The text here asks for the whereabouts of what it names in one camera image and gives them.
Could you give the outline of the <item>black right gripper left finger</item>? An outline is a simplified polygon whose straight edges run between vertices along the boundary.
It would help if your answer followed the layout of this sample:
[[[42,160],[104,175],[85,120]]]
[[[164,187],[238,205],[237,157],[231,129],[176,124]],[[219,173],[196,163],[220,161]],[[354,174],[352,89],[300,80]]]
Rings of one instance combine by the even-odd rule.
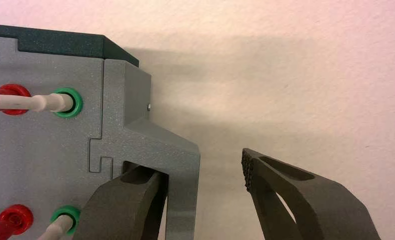
[[[81,211],[75,240],[156,240],[169,176],[142,165],[99,186]]]

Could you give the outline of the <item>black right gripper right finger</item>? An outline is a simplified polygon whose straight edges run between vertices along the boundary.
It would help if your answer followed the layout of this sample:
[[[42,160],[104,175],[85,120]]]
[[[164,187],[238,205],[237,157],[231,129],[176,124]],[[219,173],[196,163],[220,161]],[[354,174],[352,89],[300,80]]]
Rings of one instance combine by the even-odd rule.
[[[378,240],[366,206],[340,183],[244,148],[241,157],[267,240]]]

